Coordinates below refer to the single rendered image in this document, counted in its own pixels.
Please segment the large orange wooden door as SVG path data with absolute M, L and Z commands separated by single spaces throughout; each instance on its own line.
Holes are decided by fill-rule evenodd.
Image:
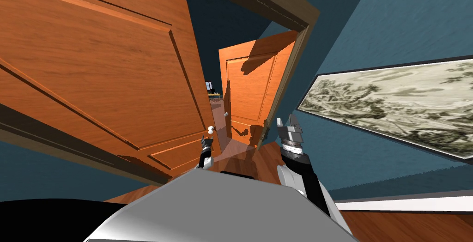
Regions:
M 185 0 L 0 0 L 0 114 L 166 181 L 214 124 Z

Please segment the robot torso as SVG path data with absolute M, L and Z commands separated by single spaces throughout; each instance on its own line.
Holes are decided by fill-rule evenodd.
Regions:
M 282 184 L 194 169 L 127 204 L 84 242 L 358 242 L 327 190 L 324 213 L 302 178 Z

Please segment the black framed landscape picture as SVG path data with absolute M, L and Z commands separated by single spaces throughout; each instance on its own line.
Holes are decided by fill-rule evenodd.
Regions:
M 297 109 L 473 165 L 473 55 L 321 73 Z

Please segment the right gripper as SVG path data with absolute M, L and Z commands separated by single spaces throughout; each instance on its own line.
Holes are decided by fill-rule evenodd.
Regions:
M 302 129 L 297 117 L 289 114 L 290 126 L 284 126 L 281 118 L 277 118 L 277 129 L 282 145 L 301 147 L 303 143 Z

